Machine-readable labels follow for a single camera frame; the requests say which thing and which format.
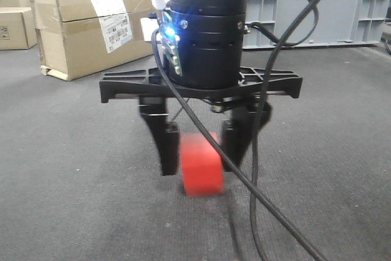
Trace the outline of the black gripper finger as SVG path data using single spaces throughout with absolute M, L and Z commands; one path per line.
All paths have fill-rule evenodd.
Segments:
M 178 172 L 179 129 L 176 122 L 168 121 L 166 99 L 162 97 L 139 98 L 139 112 L 158 149 L 161 174 L 175 175 Z
M 242 105 L 233 108 L 231 118 L 222 123 L 221 148 L 236 167 L 240 167 L 245 152 L 253 139 L 256 112 L 255 105 Z

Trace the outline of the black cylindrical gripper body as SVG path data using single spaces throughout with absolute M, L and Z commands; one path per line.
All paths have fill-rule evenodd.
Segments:
M 112 72 L 100 81 L 100 99 L 205 99 L 214 105 L 250 102 L 265 72 L 242 67 L 247 0 L 169 0 L 159 16 L 161 68 Z

